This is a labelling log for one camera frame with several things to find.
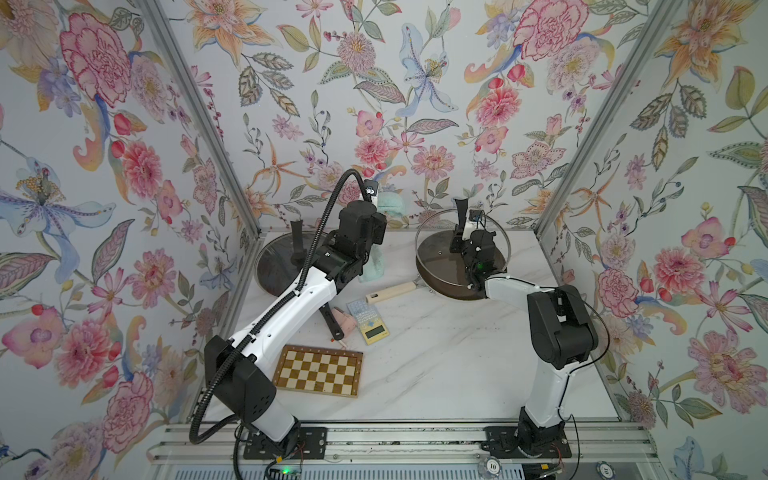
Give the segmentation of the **wooden chessboard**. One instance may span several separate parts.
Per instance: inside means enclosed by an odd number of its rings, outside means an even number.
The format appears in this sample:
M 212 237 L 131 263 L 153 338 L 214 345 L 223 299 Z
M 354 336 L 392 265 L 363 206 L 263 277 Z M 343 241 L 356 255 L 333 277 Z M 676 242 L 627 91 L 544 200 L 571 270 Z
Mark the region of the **wooden chessboard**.
M 286 345 L 272 383 L 282 390 L 356 398 L 362 352 Z

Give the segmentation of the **glass pot lid black handle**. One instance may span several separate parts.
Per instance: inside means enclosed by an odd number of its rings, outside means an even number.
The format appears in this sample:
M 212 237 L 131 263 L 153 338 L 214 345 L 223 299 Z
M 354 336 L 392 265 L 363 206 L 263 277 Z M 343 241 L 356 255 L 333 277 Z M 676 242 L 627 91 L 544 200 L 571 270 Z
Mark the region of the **glass pot lid black handle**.
M 478 292 L 487 278 L 507 271 L 511 242 L 501 225 L 467 198 L 455 198 L 450 209 L 432 213 L 415 236 L 415 263 L 432 289 Z

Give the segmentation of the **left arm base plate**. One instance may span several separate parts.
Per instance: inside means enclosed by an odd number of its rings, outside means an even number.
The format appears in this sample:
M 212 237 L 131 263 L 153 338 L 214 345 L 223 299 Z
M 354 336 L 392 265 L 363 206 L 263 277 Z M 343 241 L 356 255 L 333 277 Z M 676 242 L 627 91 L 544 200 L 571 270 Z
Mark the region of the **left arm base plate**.
M 245 460 L 323 460 L 327 447 L 328 429 L 325 427 L 293 428 L 281 441 L 272 440 L 261 431 L 253 430 L 247 437 Z

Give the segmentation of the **pink small object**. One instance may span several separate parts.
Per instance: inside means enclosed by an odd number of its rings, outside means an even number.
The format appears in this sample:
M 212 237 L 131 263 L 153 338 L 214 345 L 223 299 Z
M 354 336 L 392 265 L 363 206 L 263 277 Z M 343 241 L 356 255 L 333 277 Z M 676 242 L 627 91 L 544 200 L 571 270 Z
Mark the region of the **pink small object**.
M 352 334 L 357 329 L 358 324 L 356 319 L 353 316 L 337 308 L 334 308 L 332 310 L 332 314 L 334 319 L 338 323 L 339 327 L 341 328 L 341 331 L 343 333 L 343 336 L 342 336 L 343 339 L 346 339 L 350 334 Z

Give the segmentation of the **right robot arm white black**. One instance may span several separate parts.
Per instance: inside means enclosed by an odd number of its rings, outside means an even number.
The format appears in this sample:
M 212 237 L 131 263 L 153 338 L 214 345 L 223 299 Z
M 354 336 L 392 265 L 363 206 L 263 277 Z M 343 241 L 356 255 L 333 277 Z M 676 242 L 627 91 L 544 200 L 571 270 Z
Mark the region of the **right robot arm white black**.
M 494 236 L 485 229 L 457 226 L 450 251 L 461 255 L 469 289 L 527 311 L 538 365 L 514 437 L 517 447 L 533 456 L 564 434 L 563 403 L 570 378 L 586 365 L 599 335 L 574 287 L 540 286 L 496 268 Z

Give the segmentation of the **yellow blue calculator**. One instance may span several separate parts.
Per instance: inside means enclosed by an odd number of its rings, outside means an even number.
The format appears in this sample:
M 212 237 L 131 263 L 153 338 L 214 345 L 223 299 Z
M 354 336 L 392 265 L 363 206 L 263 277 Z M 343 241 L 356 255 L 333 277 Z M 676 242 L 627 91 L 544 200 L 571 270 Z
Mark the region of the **yellow blue calculator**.
M 347 304 L 348 313 L 355 319 L 362 338 L 367 345 L 372 345 L 389 336 L 389 330 L 377 308 L 365 299 Z

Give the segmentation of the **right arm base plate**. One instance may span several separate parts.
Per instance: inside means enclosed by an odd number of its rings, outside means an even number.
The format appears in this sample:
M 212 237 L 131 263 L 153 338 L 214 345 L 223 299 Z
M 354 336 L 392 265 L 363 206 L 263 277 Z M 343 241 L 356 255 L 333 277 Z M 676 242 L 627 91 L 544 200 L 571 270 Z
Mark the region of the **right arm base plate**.
M 565 434 L 565 424 L 538 428 L 490 426 L 484 429 L 485 440 L 480 448 L 498 459 L 570 459 L 571 445 Z

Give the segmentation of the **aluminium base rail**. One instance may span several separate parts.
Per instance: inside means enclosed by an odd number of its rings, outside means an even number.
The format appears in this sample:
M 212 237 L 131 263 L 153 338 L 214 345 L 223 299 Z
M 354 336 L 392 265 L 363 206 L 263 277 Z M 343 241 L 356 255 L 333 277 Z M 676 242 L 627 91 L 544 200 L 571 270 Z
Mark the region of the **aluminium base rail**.
M 501 459 L 486 430 L 505 432 L 513 422 L 311 422 L 306 428 L 325 430 L 325 456 L 321 464 L 361 463 L 472 463 L 482 455 Z M 200 445 L 188 439 L 186 425 L 167 427 L 158 444 L 148 451 L 151 463 L 228 464 L 234 445 L 234 428 L 228 426 Z M 565 438 L 536 456 L 510 451 L 514 461 L 526 463 L 562 460 L 571 467 L 580 462 L 651 463 L 658 460 L 650 435 L 636 423 L 583 421 L 569 424 Z

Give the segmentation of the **light green cleaning cloth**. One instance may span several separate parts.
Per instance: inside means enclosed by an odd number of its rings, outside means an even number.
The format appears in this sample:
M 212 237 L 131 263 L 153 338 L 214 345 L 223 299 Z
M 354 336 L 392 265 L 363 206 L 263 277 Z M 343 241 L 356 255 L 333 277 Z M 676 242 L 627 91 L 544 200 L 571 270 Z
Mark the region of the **light green cleaning cloth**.
M 394 191 L 380 190 L 375 196 L 375 203 L 379 213 L 385 215 L 387 220 L 391 218 L 400 219 L 407 213 L 405 200 Z M 360 277 L 361 283 L 370 283 L 383 277 L 386 270 L 386 261 L 383 247 L 386 245 L 387 238 L 381 243 L 374 244 L 370 251 L 367 263 L 363 267 Z

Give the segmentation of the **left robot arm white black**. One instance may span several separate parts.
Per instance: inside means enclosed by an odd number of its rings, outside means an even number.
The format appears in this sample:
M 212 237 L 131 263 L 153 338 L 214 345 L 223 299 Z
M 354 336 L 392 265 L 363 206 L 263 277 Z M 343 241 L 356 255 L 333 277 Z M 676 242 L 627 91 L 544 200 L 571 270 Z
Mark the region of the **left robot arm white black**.
M 269 374 L 306 321 L 362 275 L 372 247 L 383 243 L 386 225 L 372 201 L 350 202 L 339 212 L 337 229 L 316 232 L 298 276 L 263 314 L 232 336 L 207 342 L 205 390 L 193 413 L 192 443 L 236 421 L 266 437 L 277 454 L 295 449 L 300 421 L 277 400 Z

